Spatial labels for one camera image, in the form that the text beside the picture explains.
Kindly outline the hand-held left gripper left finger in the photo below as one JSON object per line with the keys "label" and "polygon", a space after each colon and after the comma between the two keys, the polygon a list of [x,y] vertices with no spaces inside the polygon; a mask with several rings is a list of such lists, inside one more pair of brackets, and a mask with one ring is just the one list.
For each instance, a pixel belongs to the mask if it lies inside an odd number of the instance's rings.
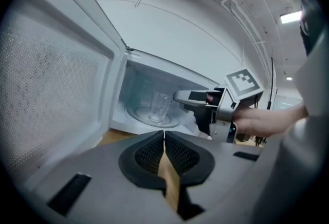
{"label": "hand-held left gripper left finger", "polygon": [[101,145],[55,166],[33,189],[47,224],[178,224],[158,176],[163,131]]}

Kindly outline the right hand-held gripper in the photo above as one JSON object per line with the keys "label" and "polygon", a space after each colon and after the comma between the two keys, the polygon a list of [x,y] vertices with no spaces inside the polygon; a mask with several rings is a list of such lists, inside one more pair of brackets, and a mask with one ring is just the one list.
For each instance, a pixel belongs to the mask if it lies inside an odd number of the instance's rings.
{"label": "right hand-held gripper", "polygon": [[[224,75],[224,82],[218,90],[180,90],[174,93],[173,99],[190,105],[181,108],[193,112],[202,133],[219,142],[234,142],[238,126],[233,114],[240,106],[257,106],[264,87],[248,68]],[[217,106],[213,121],[212,110],[204,106]]]}

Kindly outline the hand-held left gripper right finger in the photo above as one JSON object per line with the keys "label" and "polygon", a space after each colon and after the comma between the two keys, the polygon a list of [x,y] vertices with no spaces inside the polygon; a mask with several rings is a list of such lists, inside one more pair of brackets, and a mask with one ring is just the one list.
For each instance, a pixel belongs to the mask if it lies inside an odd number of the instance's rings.
{"label": "hand-held left gripper right finger", "polygon": [[164,224],[249,224],[253,202],[243,200],[241,184],[261,149],[173,131],[164,138],[182,189],[177,211],[164,213]]}

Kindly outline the clear glass mug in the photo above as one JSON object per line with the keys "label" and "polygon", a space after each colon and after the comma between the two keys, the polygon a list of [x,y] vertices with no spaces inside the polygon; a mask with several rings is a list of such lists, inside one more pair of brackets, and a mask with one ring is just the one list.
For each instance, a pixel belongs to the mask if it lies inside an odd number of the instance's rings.
{"label": "clear glass mug", "polygon": [[153,92],[149,110],[149,119],[154,122],[164,121],[170,104],[171,98],[168,95],[157,91]]}

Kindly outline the white microwave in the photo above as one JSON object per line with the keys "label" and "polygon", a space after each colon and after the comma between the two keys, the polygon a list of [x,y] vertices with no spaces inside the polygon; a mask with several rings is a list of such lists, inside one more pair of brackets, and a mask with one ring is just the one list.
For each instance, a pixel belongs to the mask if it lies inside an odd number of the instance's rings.
{"label": "white microwave", "polygon": [[96,0],[14,0],[0,23],[0,160],[33,190],[62,160],[96,146],[109,129],[196,135],[191,113],[171,103],[175,128],[141,123],[153,91],[212,89],[194,71],[129,48]]}

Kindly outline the person's right forearm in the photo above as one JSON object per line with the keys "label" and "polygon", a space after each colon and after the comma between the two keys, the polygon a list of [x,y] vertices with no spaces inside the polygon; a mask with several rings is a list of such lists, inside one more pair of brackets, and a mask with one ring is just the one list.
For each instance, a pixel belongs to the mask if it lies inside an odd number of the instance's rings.
{"label": "person's right forearm", "polygon": [[285,110],[275,110],[271,112],[270,133],[275,135],[285,132],[291,125],[297,121],[308,117],[308,111],[304,103],[300,103]]}

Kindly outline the person's right hand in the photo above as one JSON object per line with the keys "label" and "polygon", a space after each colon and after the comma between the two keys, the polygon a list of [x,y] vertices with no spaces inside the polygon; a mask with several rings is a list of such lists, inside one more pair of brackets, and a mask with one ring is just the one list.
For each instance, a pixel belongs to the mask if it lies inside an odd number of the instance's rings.
{"label": "person's right hand", "polygon": [[238,133],[257,137],[269,137],[273,134],[269,110],[242,108],[234,112],[233,121]]}

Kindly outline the glass turntable plate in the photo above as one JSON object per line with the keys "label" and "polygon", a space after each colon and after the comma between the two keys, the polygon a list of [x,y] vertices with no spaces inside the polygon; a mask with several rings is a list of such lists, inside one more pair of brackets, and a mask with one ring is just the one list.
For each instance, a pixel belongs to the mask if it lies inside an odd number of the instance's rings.
{"label": "glass turntable plate", "polygon": [[180,125],[179,118],[173,117],[170,114],[166,114],[165,118],[161,122],[153,121],[149,118],[149,109],[147,107],[125,108],[125,113],[135,120],[144,123],[149,126],[159,128],[175,128]]}

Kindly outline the person's black clothing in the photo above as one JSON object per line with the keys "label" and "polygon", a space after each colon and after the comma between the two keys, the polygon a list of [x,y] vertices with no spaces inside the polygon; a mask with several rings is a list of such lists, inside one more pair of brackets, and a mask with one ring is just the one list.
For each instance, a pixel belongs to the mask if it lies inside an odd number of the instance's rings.
{"label": "person's black clothing", "polygon": [[301,0],[301,10],[300,34],[306,55],[309,56],[325,26],[326,19],[317,0]]}

